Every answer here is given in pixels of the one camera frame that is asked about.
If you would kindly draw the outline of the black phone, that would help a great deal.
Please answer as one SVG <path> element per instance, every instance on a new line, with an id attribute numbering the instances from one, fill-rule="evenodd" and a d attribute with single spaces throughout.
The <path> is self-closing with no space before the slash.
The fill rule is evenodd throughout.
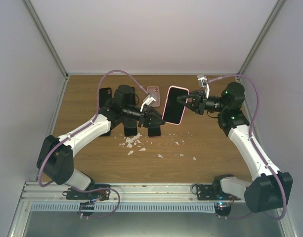
<path id="1" fill-rule="evenodd" d="M 110 136 L 110 135 L 111 135 L 111 131 L 108 131 L 108 132 L 102 134 L 101 136 Z"/>

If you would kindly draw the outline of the black phone case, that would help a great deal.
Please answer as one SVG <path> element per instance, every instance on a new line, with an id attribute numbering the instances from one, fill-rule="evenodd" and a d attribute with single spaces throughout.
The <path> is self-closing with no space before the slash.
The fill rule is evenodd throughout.
<path id="1" fill-rule="evenodd" d="M 112 98 L 112 89 L 110 87 L 101 88 L 99 90 L 99 107 L 105 106 L 108 100 Z"/>

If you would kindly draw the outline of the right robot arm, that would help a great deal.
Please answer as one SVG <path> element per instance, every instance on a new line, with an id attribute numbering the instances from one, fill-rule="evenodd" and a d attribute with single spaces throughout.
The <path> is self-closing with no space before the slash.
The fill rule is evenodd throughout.
<path id="1" fill-rule="evenodd" d="M 192 91 L 177 97 L 177 102 L 191 111 L 202 115 L 204 111 L 217 112 L 219 127 L 236 146 L 244 159 L 252 182 L 246 182 L 234 175 L 215 177 L 212 194 L 218 200 L 233 195 L 244 200 L 252 213 L 282 209 L 282 219 L 292 189 L 293 179 L 270 160 L 252 133 L 252 123 L 247 120 L 241 107 L 245 101 L 245 89 L 237 82 L 231 82 L 220 96 L 209 96 L 208 91 Z"/>

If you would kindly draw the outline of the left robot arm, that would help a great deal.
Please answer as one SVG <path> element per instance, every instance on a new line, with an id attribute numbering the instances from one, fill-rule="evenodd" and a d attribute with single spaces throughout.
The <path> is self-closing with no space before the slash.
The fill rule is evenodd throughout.
<path id="1" fill-rule="evenodd" d="M 47 175 L 58 185 L 78 190 L 83 199 L 92 198 L 95 187 L 89 176 L 74 167 L 75 155 L 94 139 L 123 123 L 124 119 L 132 119 L 137 126 L 145 128 L 165 123 L 162 115 L 152 107 L 157 100 L 154 94 L 148 94 L 141 106 L 134 103 L 135 97 L 131 86 L 120 85 L 114 96 L 89 121 L 59 137 L 47 136 L 37 160 L 39 174 Z"/>

